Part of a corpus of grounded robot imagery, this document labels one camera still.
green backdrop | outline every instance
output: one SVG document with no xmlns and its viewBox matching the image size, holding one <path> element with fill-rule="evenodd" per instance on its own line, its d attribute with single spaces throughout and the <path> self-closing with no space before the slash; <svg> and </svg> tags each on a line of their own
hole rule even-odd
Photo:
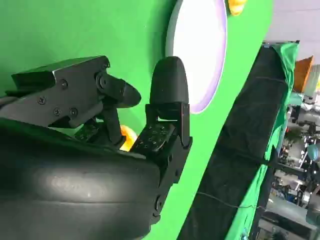
<svg viewBox="0 0 320 240">
<path fill-rule="evenodd" d="M 69 58 L 106 55 L 110 73 L 134 85 L 139 106 L 120 110 L 120 121 L 139 133 L 156 62 L 164 55 L 175 0 L 2 0 L 0 1 L 0 89 L 10 75 Z M 228 17 L 227 51 L 221 83 L 205 112 L 192 115 L 194 137 L 179 184 L 171 188 L 161 221 L 148 240 L 173 240 L 193 198 L 232 104 L 268 30 L 272 0 L 248 0 L 244 12 Z"/>
</svg>

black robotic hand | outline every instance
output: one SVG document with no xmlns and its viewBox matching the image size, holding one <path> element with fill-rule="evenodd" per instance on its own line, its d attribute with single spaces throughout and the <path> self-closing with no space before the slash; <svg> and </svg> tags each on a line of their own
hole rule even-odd
<svg viewBox="0 0 320 240">
<path fill-rule="evenodd" d="M 17 91 L 0 98 L 2 240 L 131 240 L 160 220 L 192 146 L 184 66 L 177 57 L 156 65 L 130 152 L 119 150 L 117 108 L 141 96 L 109 66 L 105 56 L 78 58 L 12 76 Z M 82 124 L 75 137 L 48 128 Z"/>
</svg>

